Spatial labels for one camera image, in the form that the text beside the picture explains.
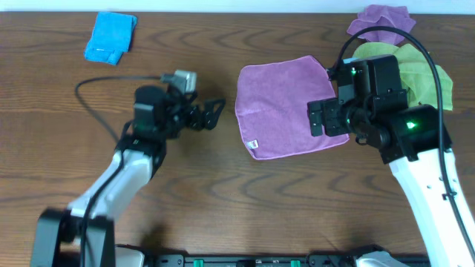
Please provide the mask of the purple microfiber cloth with label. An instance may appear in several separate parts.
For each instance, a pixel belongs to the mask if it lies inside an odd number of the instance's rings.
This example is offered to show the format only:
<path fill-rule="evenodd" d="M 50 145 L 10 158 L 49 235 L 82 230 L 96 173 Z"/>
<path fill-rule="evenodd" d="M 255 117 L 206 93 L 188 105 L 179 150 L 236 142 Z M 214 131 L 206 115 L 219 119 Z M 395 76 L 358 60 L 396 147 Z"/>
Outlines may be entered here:
<path fill-rule="evenodd" d="M 327 72 L 313 56 L 244 67 L 235 115 L 246 149 L 254 159 L 268 160 L 345 144 L 347 134 L 311 134 L 307 103 L 333 97 Z"/>

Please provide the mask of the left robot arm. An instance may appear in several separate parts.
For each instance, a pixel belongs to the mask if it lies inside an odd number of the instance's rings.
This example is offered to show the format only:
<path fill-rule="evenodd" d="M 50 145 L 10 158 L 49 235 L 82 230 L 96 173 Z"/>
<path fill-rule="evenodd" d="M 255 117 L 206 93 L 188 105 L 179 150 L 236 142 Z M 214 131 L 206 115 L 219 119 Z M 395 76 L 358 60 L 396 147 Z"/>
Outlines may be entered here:
<path fill-rule="evenodd" d="M 225 99 L 200 107 L 195 98 L 195 93 L 174 87 L 136 90 L 134 118 L 125 123 L 108 168 L 66 209 L 48 208 L 40 215 L 30 266 L 152 265 L 138 248 L 116 245 L 114 222 L 162 165 L 167 140 L 176 139 L 184 128 L 216 126 Z"/>

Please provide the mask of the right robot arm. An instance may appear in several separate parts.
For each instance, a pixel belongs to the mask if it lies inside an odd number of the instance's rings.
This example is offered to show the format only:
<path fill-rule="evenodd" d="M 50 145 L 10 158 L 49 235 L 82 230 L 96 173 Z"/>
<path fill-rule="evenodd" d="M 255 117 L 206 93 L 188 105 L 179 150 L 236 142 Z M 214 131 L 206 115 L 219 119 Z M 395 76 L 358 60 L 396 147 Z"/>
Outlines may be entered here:
<path fill-rule="evenodd" d="M 474 219 L 438 110 L 409 106 L 393 55 L 340 62 L 331 78 L 338 95 L 307 105 L 311 134 L 355 134 L 378 150 L 410 203 L 430 264 L 473 266 Z"/>

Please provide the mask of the crumpled green cloth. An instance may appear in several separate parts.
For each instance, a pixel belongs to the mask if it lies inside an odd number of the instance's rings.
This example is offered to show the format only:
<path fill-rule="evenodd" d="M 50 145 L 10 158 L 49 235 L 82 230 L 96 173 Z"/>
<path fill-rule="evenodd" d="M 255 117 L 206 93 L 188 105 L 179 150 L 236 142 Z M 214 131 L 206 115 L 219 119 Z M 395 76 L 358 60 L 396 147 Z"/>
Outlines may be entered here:
<path fill-rule="evenodd" d="M 394 55 L 399 63 L 402 87 L 407 91 L 410 107 L 418 105 L 437 105 L 434 77 L 426 58 L 412 44 L 397 47 L 383 42 L 368 42 L 360 45 L 353 57 L 358 59 L 370 56 Z"/>

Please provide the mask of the crumpled purple cloth at back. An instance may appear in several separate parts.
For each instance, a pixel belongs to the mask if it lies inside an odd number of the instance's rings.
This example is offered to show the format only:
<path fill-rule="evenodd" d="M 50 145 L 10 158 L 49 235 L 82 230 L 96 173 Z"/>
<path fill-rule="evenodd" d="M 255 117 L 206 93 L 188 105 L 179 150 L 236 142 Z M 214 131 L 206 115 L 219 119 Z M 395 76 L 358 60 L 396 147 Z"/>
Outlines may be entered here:
<path fill-rule="evenodd" d="M 358 13 L 357 19 L 351 22 L 347 33 L 354 35 L 360 30 L 375 26 L 394 27 L 409 33 L 415 25 L 416 21 L 410 17 L 405 6 L 392 7 L 372 4 Z M 383 42 L 397 45 L 404 40 L 404 37 L 392 32 L 374 31 L 361 35 L 360 39 L 366 39 L 368 42 Z"/>

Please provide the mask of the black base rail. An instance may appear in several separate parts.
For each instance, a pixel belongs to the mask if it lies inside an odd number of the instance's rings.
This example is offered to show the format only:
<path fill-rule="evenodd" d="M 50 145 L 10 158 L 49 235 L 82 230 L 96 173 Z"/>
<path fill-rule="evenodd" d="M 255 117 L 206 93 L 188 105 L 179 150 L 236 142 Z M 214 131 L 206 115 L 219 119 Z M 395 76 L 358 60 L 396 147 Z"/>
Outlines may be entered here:
<path fill-rule="evenodd" d="M 337 267 L 356 266 L 351 257 L 311 254 L 305 257 L 207 257 L 160 255 L 154 267 Z"/>

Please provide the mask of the folded blue cloth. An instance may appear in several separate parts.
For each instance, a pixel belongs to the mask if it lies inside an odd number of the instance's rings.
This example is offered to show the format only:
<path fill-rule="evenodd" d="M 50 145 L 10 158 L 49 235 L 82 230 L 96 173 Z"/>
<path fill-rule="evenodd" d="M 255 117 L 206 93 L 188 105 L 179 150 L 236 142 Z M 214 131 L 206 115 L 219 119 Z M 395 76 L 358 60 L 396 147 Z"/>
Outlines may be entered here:
<path fill-rule="evenodd" d="M 136 25 L 136 16 L 99 12 L 84 51 L 85 59 L 117 65 L 122 55 L 129 51 Z"/>

